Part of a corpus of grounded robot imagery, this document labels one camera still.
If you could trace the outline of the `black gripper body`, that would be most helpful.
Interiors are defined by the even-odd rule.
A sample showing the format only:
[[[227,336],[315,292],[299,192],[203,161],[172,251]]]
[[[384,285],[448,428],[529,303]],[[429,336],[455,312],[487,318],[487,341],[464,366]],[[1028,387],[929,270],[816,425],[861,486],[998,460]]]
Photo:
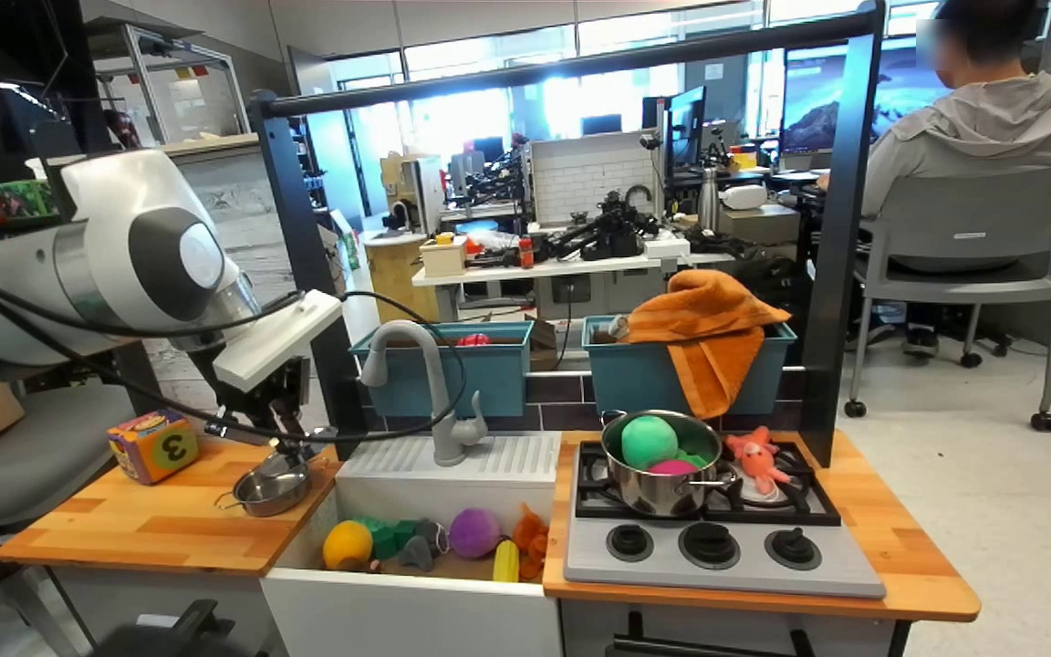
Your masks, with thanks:
[[[253,392],[238,392],[233,385],[216,387],[221,417],[243,417],[259,436],[273,439],[273,454],[279,439],[301,436],[299,425],[301,396],[305,396],[305,369],[296,360],[279,366]]]

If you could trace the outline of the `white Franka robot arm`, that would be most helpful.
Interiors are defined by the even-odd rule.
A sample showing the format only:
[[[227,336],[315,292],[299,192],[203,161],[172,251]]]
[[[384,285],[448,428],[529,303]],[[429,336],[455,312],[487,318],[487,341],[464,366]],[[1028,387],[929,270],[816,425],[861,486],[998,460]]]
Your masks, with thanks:
[[[164,149],[73,161],[52,183],[69,216],[0,236],[0,381],[166,341],[217,396],[253,399],[341,318],[317,290],[266,306]]]

